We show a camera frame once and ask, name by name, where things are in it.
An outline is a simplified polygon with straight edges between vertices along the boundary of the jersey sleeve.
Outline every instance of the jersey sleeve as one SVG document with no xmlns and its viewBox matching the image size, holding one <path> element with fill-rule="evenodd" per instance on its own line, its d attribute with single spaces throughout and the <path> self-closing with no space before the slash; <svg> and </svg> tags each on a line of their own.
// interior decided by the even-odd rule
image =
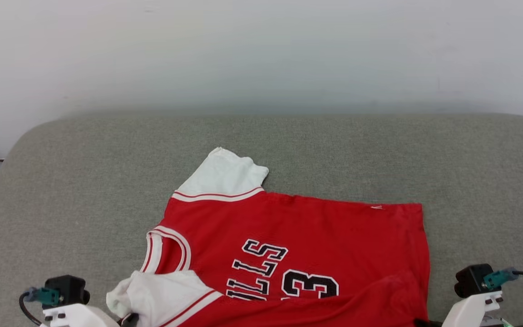
<svg viewBox="0 0 523 327">
<path fill-rule="evenodd" d="M 205 195 L 235 197 L 260 189 L 269 170 L 249 157 L 216 148 L 201 166 L 173 194 L 182 201 L 196 201 Z"/>
<path fill-rule="evenodd" d="M 170 199 L 165 218 L 181 211 L 191 211 L 202 201 L 239 201 L 263 191 L 269 170 L 249 157 L 218 147 L 195 170 Z M 185 237 L 161 222 L 147 233 L 147 255 L 141 267 L 144 273 L 171 273 L 189 269 L 191 246 Z"/>
<path fill-rule="evenodd" d="M 193 271 L 154 275 L 135 271 L 106 294 L 106 306 L 120 318 L 139 314 L 137 327 L 178 326 L 222 294 Z"/>
</svg>

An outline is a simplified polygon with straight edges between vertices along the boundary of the gray sofa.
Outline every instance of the gray sofa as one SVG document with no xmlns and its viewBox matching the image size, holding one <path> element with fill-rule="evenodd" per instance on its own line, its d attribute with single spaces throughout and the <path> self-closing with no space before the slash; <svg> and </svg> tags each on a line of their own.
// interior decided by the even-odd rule
<svg viewBox="0 0 523 327">
<path fill-rule="evenodd" d="M 0 171 L 0 326 L 30 326 L 19 294 L 63 274 L 106 310 L 173 190 L 216 146 L 269 167 L 266 190 L 423 203 L 434 320 L 459 300 L 467 265 L 523 270 L 523 117 L 83 117 L 26 133 Z M 503 297 L 496 315 L 523 323 L 523 277 Z"/>
</svg>

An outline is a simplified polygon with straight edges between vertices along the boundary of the chicago bulls jersey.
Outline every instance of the chicago bulls jersey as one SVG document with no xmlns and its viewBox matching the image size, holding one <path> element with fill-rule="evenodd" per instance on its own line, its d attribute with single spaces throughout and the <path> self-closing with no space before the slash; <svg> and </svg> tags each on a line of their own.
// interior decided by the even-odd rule
<svg viewBox="0 0 523 327">
<path fill-rule="evenodd" d="M 409 299 L 409 314 L 426 318 L 429 253 L 421 204 L 270 193 L 262 188 L 267 174 L 251 158 L 214 149 L 148 232 L 142 273 L 191 269 L 223 295 L 217 303 L 246 300 L 280 308 L 299 306 L 282 301 L 336 296 L 360 297 L 364 306 L 388 300 L 392 285 L 400 284 L 397 294 L 411 294 L 398 296 Z"/>
<path fill-rule="evenodd" d="M 119 317 L 137 327 L 412 327 L 422 299 L 412 275 L 385 277 L 352 295 L 288 301 L 241 301 L 207 287 L 193 271 L 135 271 L 106 294 Z"/>
</svg>

